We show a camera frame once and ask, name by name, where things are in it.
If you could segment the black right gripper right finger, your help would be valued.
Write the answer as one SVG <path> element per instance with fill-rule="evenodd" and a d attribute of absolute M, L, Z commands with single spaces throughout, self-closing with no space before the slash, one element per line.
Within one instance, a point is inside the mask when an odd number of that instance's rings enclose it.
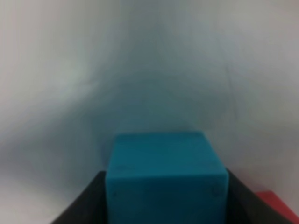
<path fill-rule="evenodd" d="M 227 224 L 292 224 L 245 186 L 230 170 L 226 209 Z"/>

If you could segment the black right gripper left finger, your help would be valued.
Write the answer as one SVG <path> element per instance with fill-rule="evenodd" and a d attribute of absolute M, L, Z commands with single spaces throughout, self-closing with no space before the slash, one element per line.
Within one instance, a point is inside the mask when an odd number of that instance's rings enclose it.
<path fill-rule="evenodd" d="M 106 172 L 100 171 L 53 224 L 107 224 Z"/>

